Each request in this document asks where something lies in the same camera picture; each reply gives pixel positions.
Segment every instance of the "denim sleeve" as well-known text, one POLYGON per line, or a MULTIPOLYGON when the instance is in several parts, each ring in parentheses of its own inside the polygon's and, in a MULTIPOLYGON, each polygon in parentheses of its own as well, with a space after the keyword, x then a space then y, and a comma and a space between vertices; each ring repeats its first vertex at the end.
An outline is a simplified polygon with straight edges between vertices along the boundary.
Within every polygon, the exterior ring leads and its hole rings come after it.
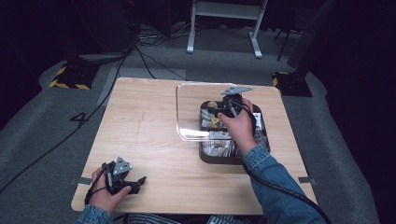
MULTIPOLYGON (((266 147, 257 145, 251 149, 245 155, 244 162, 249 171, 262 180, 304 195, 286 168, 270 155, 266 147)), ((314 208, 299 199, 266 187, 253 178, 251 185, 270 223, 324 223, 314 208)))
POLYGON ((87 204, 79 216, 76 224, 107 224, 112 223, 113 216, 107 211, 87 204))

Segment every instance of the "clear glass lid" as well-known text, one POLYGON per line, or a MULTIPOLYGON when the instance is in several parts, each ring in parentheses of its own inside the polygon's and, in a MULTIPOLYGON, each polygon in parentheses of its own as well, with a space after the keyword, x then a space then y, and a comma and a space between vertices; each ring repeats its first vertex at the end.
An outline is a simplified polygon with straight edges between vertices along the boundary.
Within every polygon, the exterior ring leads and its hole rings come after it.
POLYGON ((188 141, 231 140, 227 127, 217 118, 223 97, 233 83, 185 82, 177 86, 177 133, 188 141))

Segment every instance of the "white stand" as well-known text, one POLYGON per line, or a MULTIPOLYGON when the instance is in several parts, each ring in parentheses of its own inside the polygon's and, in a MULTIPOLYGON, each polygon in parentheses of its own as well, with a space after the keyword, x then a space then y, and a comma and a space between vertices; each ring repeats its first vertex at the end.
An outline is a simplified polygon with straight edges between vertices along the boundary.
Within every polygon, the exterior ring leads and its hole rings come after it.
POLYGON ((256 25, 254 27, 254 32, 249 32, 248 36, 254 49, 254 54, 256 55, 256 58, 261 58, 262 52, 260 51, 260 47, 257 43, 256 37, 257 33, 259 32, 260 25, 262 24, 262 16, 264 15, 266 5, 267 0, 263 0, 261 6, 244 6, 225 3, 199 2, 197 0, 193 0, 191 9, 191 31, 189 36, 189 43, 187 45, 187 52, 194 52, 195 16, 201 15, 255 20, 256 25))

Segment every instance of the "person's arm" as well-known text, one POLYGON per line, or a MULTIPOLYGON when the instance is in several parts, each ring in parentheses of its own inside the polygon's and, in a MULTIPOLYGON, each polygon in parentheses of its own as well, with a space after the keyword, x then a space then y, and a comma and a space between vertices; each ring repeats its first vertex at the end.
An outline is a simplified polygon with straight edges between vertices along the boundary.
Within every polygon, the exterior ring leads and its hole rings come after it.
MULTIPOLYGON (((100 174, 102 168, 97 169, 92 174, 92 180, 100 174)), ((131 187, 127 186, 120 190, 116 195, 111 195, 106 189, 106 172, 100 177, 96 185, 93 187, 94 194, 90 198, 89 204, 85 205, 84 210, 77 220, 77 224, 107 224, 112 223, 114 212, 117 204, 128 194, 131 187)))
MULTIPOLYGON (((253 106, 249 100, 244 99, 244 104, 252 111, 253 106)), ((266 147, 257 145, 246 111, 242 110, 233 119, 219 114, 219 119, 227 126, 231 137, 241 148, 249 171, 264 181, 304 195, 286 168, 270 155, 266 147)), ((251 185, 270 223, 323 223, 319 213, 308 204, 281 191, 265 187, 252 178, 251 185)))

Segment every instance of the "hand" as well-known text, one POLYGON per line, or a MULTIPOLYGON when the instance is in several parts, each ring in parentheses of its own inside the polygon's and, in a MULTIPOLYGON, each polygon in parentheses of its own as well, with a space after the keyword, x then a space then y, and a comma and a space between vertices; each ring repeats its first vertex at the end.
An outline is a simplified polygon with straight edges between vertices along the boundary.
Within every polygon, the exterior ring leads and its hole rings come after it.
MULTIPOLYGON (((248 106, 250 111, 253 111, 253 104, 249 100, 243 99, 243 103, 248 106)), ((242 155, 247 154, 253 147, 257 146, 253 137, 251 120, 248 112, 242 110, 241 113, 233 119, 219 113, 218 118, 227 126, 230 136, 241 148, 242 155)))
MULTIPOLYGON (((92 181, 96 179, 99 173, 102 171, 102 168, 97 169, 92 174, 92 181)), ((98 182, 96 183, 95 187, 92 189, 92 192, 95 192, 90 199, 90 204, 102 208, 109 213, 113 213, 114 209, 116 208, 117 204, 128 194, 131 190, 130 186, 127 186, 120 190, 115 195, 111 195, 110 192, 106 189, 106 175, 107 172, 105 171, 99 178, 98 182)))

